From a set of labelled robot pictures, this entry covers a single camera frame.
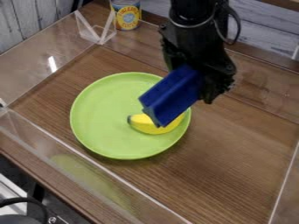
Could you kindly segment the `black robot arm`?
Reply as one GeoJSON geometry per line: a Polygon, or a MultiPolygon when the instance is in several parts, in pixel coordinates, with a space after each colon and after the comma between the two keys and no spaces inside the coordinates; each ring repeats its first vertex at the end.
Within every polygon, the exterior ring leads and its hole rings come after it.
{"type": "Polygon", "coordinates": [[[237,69],[224,45],[236,43],[240,28],[229,0],[170,0],[168,19],[158,27],[164,62],[169,71],[186,64],[201,73],[198,99],[206,104],[233,83],[237,69]]]}

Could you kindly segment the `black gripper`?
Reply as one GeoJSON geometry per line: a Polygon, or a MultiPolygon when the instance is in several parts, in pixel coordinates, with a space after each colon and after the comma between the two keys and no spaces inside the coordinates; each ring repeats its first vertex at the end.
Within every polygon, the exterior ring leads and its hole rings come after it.
{"type": "Polygon", "coordinates": [[[158,27],[162,59],[169,71],[186,64],[202,72],[200,99],[212,104],[230,89],[236,66],[224,50],[222,37],[228,35],[228,18],[216,17],[192,24],[170,17],[158,27]]]}

